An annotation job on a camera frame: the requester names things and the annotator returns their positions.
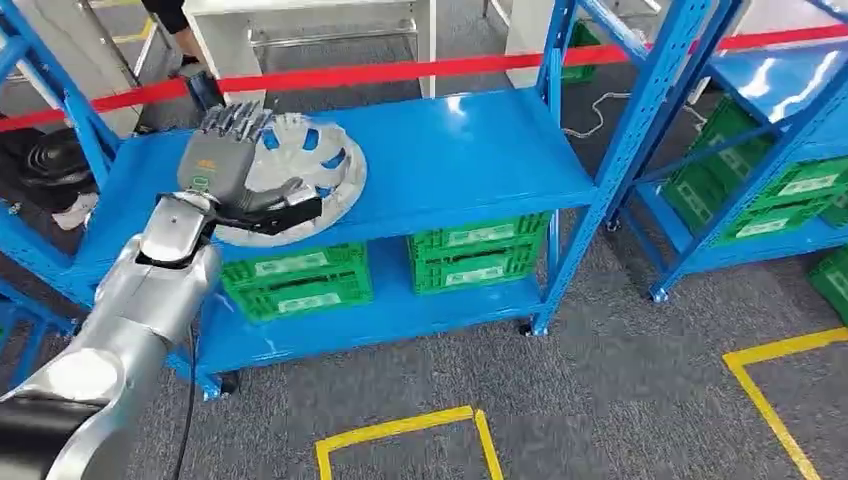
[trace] black cable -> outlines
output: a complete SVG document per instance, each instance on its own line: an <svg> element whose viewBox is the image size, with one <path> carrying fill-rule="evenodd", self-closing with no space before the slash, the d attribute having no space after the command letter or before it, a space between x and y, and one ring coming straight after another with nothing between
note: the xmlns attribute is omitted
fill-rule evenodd
<svg viewBox="0 0 848 480"><path fill-rule="evenodd" d="M188 408L186 409L185 426L183 427L183 438L180 441L180 451L177 454L177 463L174 465L174 473L171 476L173 480L179 480L180 472L183 469L183 458L185 457L186 446L188 445L188 434L191 431L191 417L194 414L194 394L197 389L195 380L197 377L197 350L194 345L194 334L191 331L191 325L188 327L188 348L191 350L189 355L189 369L191 371L189 377L191 383L188 388Z"/></svg>

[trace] yellow floor marking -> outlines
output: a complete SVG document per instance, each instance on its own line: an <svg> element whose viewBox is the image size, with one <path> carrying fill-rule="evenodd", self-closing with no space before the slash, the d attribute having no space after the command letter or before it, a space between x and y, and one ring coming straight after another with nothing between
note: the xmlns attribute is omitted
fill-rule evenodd
<svg viewBox="0 0 848 480"><path fill-rule="evenodd" d="M141 0L93 0L89 2L91 8L123 7L128 5L141 5Z"/></svg>
<svg viewBox="0 0 848 480"><path fill-rule="evenodd" d="M848 328L840 327L833 330L811 333L800 337L788 338L778 342L767 343L757 347L732 352L728 355L736 357L742 365L764 362L775 358L792 355L793 353L806 352L816 348L825 347L833 342L848 341Z"/></svg>
<svg viewBox="0 0 848 480"><path fill-rule="evenodd" d="M150 35L150 29L152 28L153 19L147 17L147 21L144 22L144 27L140 32L133 35L118 35L116 37L112 37L112 41L118 45L122 43L143 42L147 40L147 36Z"/></svg>
<svg viewBox="0 0 848 480"><path fill-rule="evenodd" d="M394 420L391 422L372 425L370 427L358 428L349 432L334 435L330 438L320 440L318 443L323 443L328 452L338 450L340 448L349 447L357 443L370 442L378 438L391 437L400 435L401 433L414 432L416 430L424 430L425 428L437 427L448 423L468 420L474 416L474 411L471 407L452 408L450 410L442 410L440 412L428 413L412 418L404 418L403 420Z"/></svg>
<svg viewBox="0 0 848 480"><path fill-rule="evenodd" d="M798 442L789 433L789 429L786 428L786 425L778 417L774 407L771 406L765 395L763 395L762 390L757 387L754 380L745 371L745 365L774 360L775 358L806 352L825 347L834 342L844 341L848 341L848 328L840 327L726 353L722 357L727 367L736 376L739 384L742 385L742 388L751 398L754 406L760 411L763 419L771 427L777 439L783 445L783 448L786 449L789 457L795 462L798 470L801 471L801 475L806 480L821 480L821 477L819 477L818 472L816 472L813 464L801 450L801 447L798 446Z"/></svg>
<svg viewBox="0 0 848 480"><path fill-rule="evenodd" d="M489 465L489 475L492 480L503 480L501 464L498 462L498 454L495 451L495 444L492 442L492 434L489 432L489 424L486 422L486 414L483 410L474 412L474 423L477 425L480 441L483 443L483 455L486 457L486 464Z"/></svg>
<svg viewBox="0 0 848 480"><path fill-rule="evenodd" d="M495 445L492 435L486 423L486 414L482 410L476 412L470 406L451 408L438 412L418 415L417 417L393 420L391 422L358 428L349 432L333 435L315 442L315 456L318 457L318 470L321 480L332 480L333 473L330 466L330 453L340 448L349 447L358 443L370 442L380 438L391 437L403 433L425 430L432 427L447 425L449 423L461 422L474 419L480 442L483 444L483 455L489 467L492 480L503 480L500 463L498 463Z"/></svg>
<svg viewBox="0 0 848 480"><path fill-rule="evenodd" d="M332 468L330 468L330 452L327 447L321 442L315 442L315 455L318 457L318 471L321 473L321 480L330 480L333 478Z"/></svg>

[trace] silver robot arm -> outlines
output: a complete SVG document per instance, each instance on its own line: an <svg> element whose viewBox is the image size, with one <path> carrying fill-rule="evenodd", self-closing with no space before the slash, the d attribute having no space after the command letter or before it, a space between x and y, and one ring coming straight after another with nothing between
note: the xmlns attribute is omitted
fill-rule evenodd
<svg viewBox="0 0 848 480"><path fill-rule="evenodd" d="M272 119L255 107L209 111L180 162L185 191L160 197L71 344L0 397L0 479L121 478L165 356L218 279L214 226L273 235L321 215L321 198L298 177L267 192L245 187Z"/></svg>
<svg viewBox="0 0 848 480"><path fill-rule="evenodd" d="M98 287L80 333L0 398L0 478L122 477L165 356L218 278L211 218L203 196L160 199Z"/></svg>

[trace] green crate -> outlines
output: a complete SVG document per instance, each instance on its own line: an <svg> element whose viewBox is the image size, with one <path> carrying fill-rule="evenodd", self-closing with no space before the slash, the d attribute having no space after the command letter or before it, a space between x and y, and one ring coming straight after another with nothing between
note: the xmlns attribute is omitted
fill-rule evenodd
<svg viewBox="0 0 848 480"><path fill-rule="evenodd" d="M831 227L848 225L848 193L838 195L833 203L821 213L822 219Z"/></svg>
<svg viewBox="0 0 848 480"><path fill-rule="evenodd" d="M830 201L830 198L814 198L790 205L743 212L715 244L728 244L768 233L794 230L821 213L830 205Z"/></svg>
<svg viewBox="0 0 848 480"><path fill-rule="evenodd" d="M725 97L704 126L692 149L717 145L758 127L759 124L754 118L733 100ZM772 135L761 135L722 150L699 163L710 169L729 195L765 157L774 142ZM795 203L840 194L846 190L848 157L796 163L788 166L782 175L763 189L751 208L763 209Z"/></svg>
<svg viewBox="0 0 848 480"><path fill-rule="evenodd" d="M362 305L374 299L367 268L336 269L228 293L255 324L328 308Z"/></svg>
<svg viewBox="0 0 848 480"><path fill-rule="evenodd" d="M506 282L535 271L541 241L502 248L415 259L410 256L416 293L438 293Z"/></svg>
<svg viewBox="0 0 848 480"><path fill-rule="evenodd" d="M574 25L574 32L571 34L571 41L568 42L569 47L590 47L600 45L598 40L589 27L583 22L577 22ZM562 69L562 83L565 85L573 83L589 82L595 76L595 65L580 65L577 67L564 67Z"/></svg>
<svg viewBox="0 0 848 480"><path fill-rule="evenodd" d="M307 248L292 253L225 263L221 268L224 288L241 289L285 282L321 269L352 270L365 261L364 243Z"/></svg>
<svg viewBox="0 0 848 480"><path fill-rule="evenodd" d="M407 237L417 255L428 256L442 249L473 247L487 248L491 242L532 243L551 220L553 212L533 213L502 220L472 223L455 228L427 230Z"/></svg>
<svg viewBox="0 0 848 480"><path fill-rule="evenodd" d="M810 283L848 325L848 250L844 247L822 260L809 275Z"/></svg>
<svg viewBox="0 0 848 480"><path fill-rule="evenodd" d="M692 232L706 225L726 198L712 173L699 164L687 165L672 175L662 195Z"/></svg>

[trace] person's leg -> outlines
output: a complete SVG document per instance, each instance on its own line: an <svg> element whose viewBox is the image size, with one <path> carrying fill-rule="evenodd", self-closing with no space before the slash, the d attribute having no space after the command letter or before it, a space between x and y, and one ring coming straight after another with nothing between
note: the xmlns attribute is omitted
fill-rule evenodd
<svg viewBox="0 0 848 480"><path fill-rule="evenodd" d="M188 19L183 14L183 2L184 0L141 0L144 8L151 14L158 15L165 30L173 35L183 52L183 65L205 63L200 44L197 43L188 25Z"/></svg>
<svg viewBox="0 0 848 480"><path fill-rule="evenodd" d="M177 41L177 45L180 46L180 49L182 49L186 56L194 57L201 63L206 63L203 58L203 50L200 48L200 44L197 43L197 38L194 37L194 32L191 31L191 28L186 27L173 35L174 40Z"/></svg>

